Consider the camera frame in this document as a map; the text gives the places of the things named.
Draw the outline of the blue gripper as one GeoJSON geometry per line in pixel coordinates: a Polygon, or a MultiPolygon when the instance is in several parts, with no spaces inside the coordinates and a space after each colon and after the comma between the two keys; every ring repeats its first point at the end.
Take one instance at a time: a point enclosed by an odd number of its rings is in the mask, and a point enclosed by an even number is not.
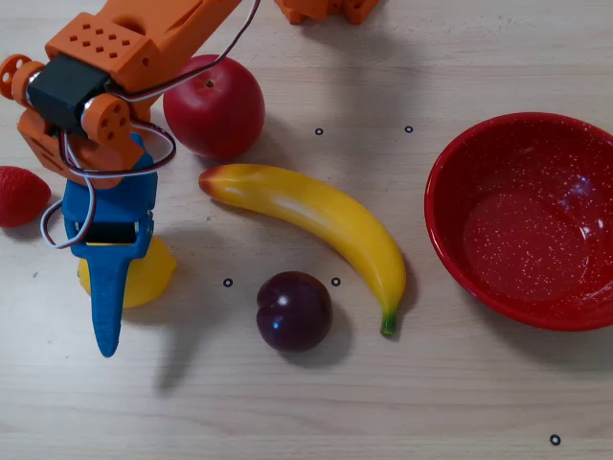
{"type": "MultiPolygon", "coordinates": [[[[158,174],[151,172],[95,190],[93,223],[84,241],[71,247],[88,265],[92,324],[104,357],[112,357],[119,345],[130,264],[146,256],[152,239],[157,182],[158,174]]],[[[89,201],[86,186],[67,182],[61,210],[68,238],[84,224],[89,201]]]]}

